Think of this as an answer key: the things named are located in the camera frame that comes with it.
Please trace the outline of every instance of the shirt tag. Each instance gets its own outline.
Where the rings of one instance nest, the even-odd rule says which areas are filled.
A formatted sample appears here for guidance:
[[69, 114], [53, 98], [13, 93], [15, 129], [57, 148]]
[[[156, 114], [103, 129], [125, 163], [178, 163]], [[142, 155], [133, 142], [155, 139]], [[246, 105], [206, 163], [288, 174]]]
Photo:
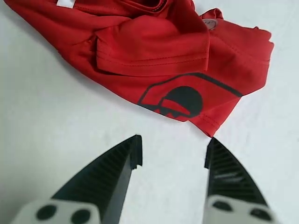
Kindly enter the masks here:
[[58, 0], [57, 6], [73, 8], [76, 0]]
[[215, 29], [218, 24], [218, 21], [215, 19], [203, 19], [203, 22], [209, 30]]

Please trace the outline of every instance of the red fabric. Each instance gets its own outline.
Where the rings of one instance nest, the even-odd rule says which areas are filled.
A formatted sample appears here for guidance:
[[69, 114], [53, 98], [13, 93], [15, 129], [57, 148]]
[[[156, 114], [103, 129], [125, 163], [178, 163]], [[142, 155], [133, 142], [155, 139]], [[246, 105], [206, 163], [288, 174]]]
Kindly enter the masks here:
[[241, 96], [265, 85], [271, 34], [225, 21], [219, 9], [198, 16], [191, 0], [5, 2], [84, 75], [209, 136]]

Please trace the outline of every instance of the red t-shirt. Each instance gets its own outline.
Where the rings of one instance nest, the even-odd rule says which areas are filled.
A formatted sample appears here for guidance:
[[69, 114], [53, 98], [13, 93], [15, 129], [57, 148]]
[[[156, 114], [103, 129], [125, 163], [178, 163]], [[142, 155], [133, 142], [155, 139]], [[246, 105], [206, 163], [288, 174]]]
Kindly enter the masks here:
[[191, 0], [5, 2], [87, 77], [209, 136], [265, 85], [271, 34], [225, 21], [219, 9], [198, 16]]

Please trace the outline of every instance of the stitching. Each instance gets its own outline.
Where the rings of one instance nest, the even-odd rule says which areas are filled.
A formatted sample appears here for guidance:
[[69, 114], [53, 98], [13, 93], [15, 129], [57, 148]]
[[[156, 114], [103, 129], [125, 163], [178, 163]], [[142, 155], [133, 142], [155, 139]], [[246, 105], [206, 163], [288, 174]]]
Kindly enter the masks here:
[[231, 48], [231, 49], [232, 49], [233, 51], [235, 51], [236, 53], [248, 57], [249, 60], [251, 60], [251, 61], [255, 61], [255, 62], [260, 63], [260, 64], [269, 65], [270, 60], [258, 60], [258, 59], [253, 58], [251, 55], [245, 55], [245, 54], [242, 54], [242, 53], [240, 52], [240, 50], [238, 50], [237, 48], [232, 47], [230, 44], [228, 44], [225, 40], [223, 40], [223, 39], [222, 39], [221, 37], [219, 37], [218, 35], [216, 35], [216, 34], [213, 34], [213, 35], [214, 35], [215, 37], [217, 37], [218, 39], [220, 39], [223, 43], [225, 43], [229, 48]]
[[211, 117], [208, 117], [207, 115], [205, 115], [205, 114], [202, 114], [203, 116], [205, 116], [206, 118], [209, 118], [211, 121], [213, 121], [215, 124], [217, 124], [217, 125], [220, 125], [217, 121], [215, 121], [213, 118], [211, 118]]
[[213, 124], [212, 122], [210, 122], [210, 121], [208, 121], [208, 120], [206, 120], [204, 117], [201, 117], [201, 116], [199, 116], [202, 120], [204, 120], [206, 123], [208, 123], [208, 124], [210, 124], [210, 125], [212, 125], [214, 128], [216, 128], [216, 129], [218, 129], [219, 128], [219, 126], [215, 126], [215, 124]]
[[[82, 7], [82, 6], [77, 6], [75, 5], [74, 6], [75, 8], [78, 8], [78, 9], [83, 9], [83, 10], [87, 10], [88, 12], [90, 13], [96, 13], [96, 14], [99, 14], [99, 12], [95, 9], [91, 9], [91, 8], [86, 8], [86, 7]], [[115, 7], [110, 7], [111, 9], [114, 9], [115, 11], [119, 12], [119, 9], [115, 8]]]
[[162, 63], [162, 64], [145, 64], [145, 65], [131, 65], [131, 64], [123, 64], [117, 61], [112, 61], [103, 57], [100, 57], [99, 55], [97, 55], [98, 58], [101, 58], [103, 60], [109, 61], [109, 62], [113, 62], [113, 63], [117, 63], [117, 64], [121, 64], [124, 66], [130, 66], [130, 67], [144, 67], [144, 66], [153, 66], [153, 65], [167, 65], [167, 64], [179, 64], [179, 63], [184, 63], [184, 62], [190, 62], [190, 61], [197, 61], [197, 60], [202, 60], [204, 58], [199, 58], [199, 59], [191, 59], [191, 60], [186, 60], [186, 61], [181, 61], [181, 62], [171, 62], [171, 63]]
[[[101, 52], [104, 55], [108, 55], [112, 58], [117, 59], [116, 57], [113, 57], [111, 54], [108, 54], [106, 52], [97, 50], [97, 52]], [[142, 59], [142, 60], [130, 60], [129, 62], [141, 62], [141, 61], [150, 61], [150, 60], [158, 60], [158, 59], [168, 59], [168, 58], [175, 58], [175, 57], [182, 57], [182, 56], [193, 56], [193, 55], [197, 55], [197, 54], [188, 54], [188, 55], [176, 55], [176, 56], [170, 56], [170, 57], [159, 57], [159, 58], [149, 58], [149, 59]]]

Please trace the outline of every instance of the red shirt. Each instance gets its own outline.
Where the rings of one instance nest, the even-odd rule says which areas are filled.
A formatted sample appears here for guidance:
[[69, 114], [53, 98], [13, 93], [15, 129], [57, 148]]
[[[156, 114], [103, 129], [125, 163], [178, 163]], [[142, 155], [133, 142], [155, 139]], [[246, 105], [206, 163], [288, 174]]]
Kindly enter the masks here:
[[201, 16], [191, 0], [5, 0], [61, 56], [124, 99], [213, 136], [241, 96], [265, 85], [271, 34]]

